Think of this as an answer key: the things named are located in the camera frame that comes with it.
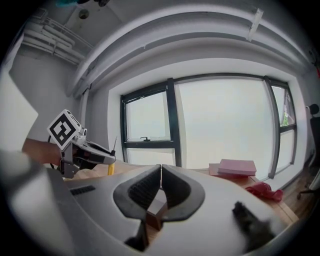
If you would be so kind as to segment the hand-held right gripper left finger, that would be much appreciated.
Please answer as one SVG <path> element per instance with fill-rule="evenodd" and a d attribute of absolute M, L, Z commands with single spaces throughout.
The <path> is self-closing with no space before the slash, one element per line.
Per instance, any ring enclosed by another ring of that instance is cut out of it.
<path fill-rule="evenodd" d="M 149 245 L 147 211 L 160 184 L 159 164 L 66 183 L 77 203 L 96 224 L 138 251 Z"/>

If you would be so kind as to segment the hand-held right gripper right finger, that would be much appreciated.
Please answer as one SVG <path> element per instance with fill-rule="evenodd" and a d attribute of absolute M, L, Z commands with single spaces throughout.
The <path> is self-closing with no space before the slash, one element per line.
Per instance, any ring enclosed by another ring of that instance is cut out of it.
<path fill-rule="evenodd" d="M 169 210 L 156 255 L 277 255 L 295 234 L 298 218 L 285 203 L 232 181 L 164 165 L 162 188 Z"/>

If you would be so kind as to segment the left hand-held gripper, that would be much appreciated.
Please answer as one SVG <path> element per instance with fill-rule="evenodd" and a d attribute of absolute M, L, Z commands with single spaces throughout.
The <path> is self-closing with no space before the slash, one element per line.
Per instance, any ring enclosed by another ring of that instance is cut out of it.
<path fill-rule="evenodd" d="M 61 175 L 72 179 L 81 166 L 76 159 L 76 152 L 86 141 L 87 129 L 81 126 L 69 110 L 64 109 L 51 122 L 47 131 L 60 151 Z M 86 150 L 88 152 L 84 154 L 82 165 L 110 165 L 116 161 L 109 150 L 92 141 L 86 141 Z"/>

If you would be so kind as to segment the yellow handled screwdriver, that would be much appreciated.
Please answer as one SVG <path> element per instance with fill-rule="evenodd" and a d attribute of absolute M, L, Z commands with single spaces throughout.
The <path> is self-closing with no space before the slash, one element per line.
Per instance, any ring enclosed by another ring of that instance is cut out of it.
<path fill-rule="evenodd" d="M 116 137 L 115 137 L 115 141 L 114 141 L 114 145 L 113 145 L 113 149 L 112 149 L 112 151 L 111 151 L 111 155 L 112 155 L 112 156 L 115 156 L 115 155 L 116 155 L 117 139 L 118 139 L 118 137 L 116 136 Z M 108 176 L 112 176 L 112 175 L 114 174 L 114 172 L 115 172 L 115 162 L 108 165 L 107 175 L 108 175 Z"/>

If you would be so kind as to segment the dark wooden box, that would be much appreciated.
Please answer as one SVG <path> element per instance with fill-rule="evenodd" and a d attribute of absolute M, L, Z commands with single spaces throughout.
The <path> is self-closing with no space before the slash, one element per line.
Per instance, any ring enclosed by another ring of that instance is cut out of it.
<path fill-rule="evenodd" d="M 154 199 L 146 213 L 146 224 L 160 231 L 162 229 L 162 216 L 167 211 L 167 203 Z"/>

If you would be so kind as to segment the person's left forearm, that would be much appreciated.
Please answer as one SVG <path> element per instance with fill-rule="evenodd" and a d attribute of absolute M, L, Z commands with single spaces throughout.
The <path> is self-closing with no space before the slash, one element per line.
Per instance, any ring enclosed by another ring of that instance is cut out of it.
<path fill-rule="evenodd" d="M 27 138 L 22 152 L 41 164 L 58 166 L 61 161 L 60 149 L 56 144 Z"/>

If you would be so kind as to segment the person's left hand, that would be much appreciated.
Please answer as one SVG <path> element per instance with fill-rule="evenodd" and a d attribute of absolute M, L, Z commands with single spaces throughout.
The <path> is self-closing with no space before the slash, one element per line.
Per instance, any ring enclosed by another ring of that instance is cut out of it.
<path fill-rule="evenodd" d="M 76 148 L 72 150 L 72 161 L 73 164 L 79 167 L 80 170 L 87 169 L 88 168 L 88 158 L 90 156 L 90 153 L 87 151 L 84 151 L 80 148 Z"/>

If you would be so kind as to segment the pink book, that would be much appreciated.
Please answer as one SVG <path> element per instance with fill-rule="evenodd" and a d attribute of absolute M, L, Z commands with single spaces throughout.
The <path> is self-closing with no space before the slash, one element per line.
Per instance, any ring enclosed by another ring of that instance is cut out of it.
<path fill-rule="evenodd" d="M 252 160 L 222 159 L 218 172 L 220 174 L 255 176 L 257 169 Z"/>

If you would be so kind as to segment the red cloth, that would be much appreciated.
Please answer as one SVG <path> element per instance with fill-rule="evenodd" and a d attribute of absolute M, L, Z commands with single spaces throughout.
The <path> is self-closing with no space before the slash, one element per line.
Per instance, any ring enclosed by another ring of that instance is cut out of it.
<path fill-rule="evenodd" d="M 281 189 L 272 190 L 269 184 L 261 181 L 246 187 L 245 190 L 258 198 L 273 200 L 275 202 L 280 202 L 284 195 Z"/>

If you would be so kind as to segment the narrow black framed window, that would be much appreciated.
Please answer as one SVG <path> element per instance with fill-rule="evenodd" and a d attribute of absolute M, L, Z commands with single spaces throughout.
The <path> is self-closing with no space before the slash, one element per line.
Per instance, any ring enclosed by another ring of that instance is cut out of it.
<path fill-rule="evenodd" d="M 297 148 L 296 113 L 289 85 L 263 77 L 272 116 L 272 155 L 268 178 L 292 166 Z"/>

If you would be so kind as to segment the black office chair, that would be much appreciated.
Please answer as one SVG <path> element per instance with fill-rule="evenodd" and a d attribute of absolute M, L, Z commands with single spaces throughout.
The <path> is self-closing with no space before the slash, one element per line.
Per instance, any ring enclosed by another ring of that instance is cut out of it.
<path fill-rule="evenodd" d="M 306 107 L 311 115 L 310 128 L 312 132 L 314 142 L 314 154 L 309 163 L 309 168 L 317 168 L 318 172 L 309 185 L 307 190 L 302 190 L 297 194 L 299 200 L 302 194 L 316 194 L 320 195 L 320 116 L 316 116 L 320 112 L 320 108 L 317 104 L 312 104 Z"/>

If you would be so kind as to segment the white ceiling pipes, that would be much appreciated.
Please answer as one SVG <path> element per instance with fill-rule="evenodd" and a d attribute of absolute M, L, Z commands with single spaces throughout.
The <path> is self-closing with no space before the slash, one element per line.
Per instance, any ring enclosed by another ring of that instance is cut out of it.
<path fill-rule="evenodd" d="M 23 30 L 22 44 L 42 50 L 76 66 L 93 48 L 82 37 L 51 18 L 28 21 Z"/>

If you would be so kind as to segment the grey wall pipe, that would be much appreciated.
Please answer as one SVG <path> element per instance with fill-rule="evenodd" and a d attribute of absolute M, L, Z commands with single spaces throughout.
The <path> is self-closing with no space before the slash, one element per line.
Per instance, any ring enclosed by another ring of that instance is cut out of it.
<path fill-rule="evenodd" d="M 87 104 L 88 104 L 88 97 L 89 97 L 90 89 L 87 88 L 84 93 L 82 94 L 81 98 L 81 111 L 80 111 L 80 123 L 81 123 L 81 146 L 84 145 L 88 130 L 86 128 L 86 113 L 87 113 Z"/>

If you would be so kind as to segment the white ceiling bracket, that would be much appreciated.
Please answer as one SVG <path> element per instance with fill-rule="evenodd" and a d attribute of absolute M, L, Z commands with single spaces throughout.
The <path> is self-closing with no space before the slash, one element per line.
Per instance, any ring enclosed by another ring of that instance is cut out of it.
<path fill-rule="evenodd" d="M 261 21 L 261 19 L 262 19 L 263 13 L 264 13 L 264 11 L 261 10 L 260 8 L 258 8 L 258 9 L 256 10 L 256 13 L 255 13 L 255 15 L 254 15 L 254 19 L 252 20 L 251 27 L 250 27 L 250 29 L 249 29 L 249 31 L 248 31 L 247 36 L 246 36 L 246 40 L 247 40 L 247 41 L 249 41 L 249 42 L 252 41 L 253 36 L 254 36 L 255 32 L 257 31 L 258 26 L 259 26 L 259 24 L 260 24 L 260 21 Z"/>

